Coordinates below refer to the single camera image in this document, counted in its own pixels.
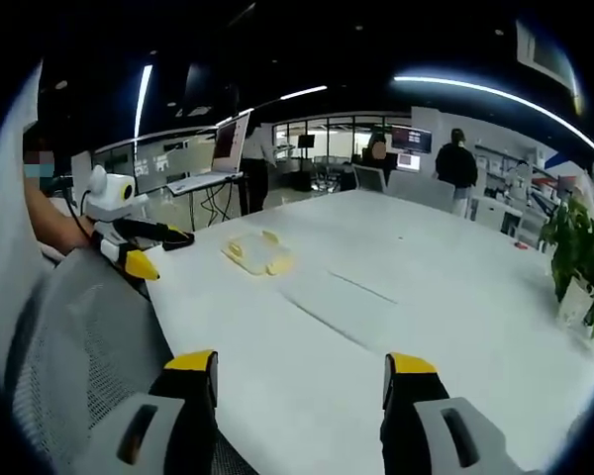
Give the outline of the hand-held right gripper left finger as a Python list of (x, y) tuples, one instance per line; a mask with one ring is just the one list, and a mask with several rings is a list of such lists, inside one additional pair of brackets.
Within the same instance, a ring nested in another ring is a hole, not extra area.
[(168, 361), (147, 393), (124, 401), (92, 430), (88, 474), (209, 474), (217, 441), (218, 352)]

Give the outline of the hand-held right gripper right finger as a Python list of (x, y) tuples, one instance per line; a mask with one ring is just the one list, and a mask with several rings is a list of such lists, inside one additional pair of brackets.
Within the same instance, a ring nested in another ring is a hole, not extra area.
[(385, 356), (382, 457), (387, 474), (522, 474), (506, 437), (437, 369), (399, 352)]

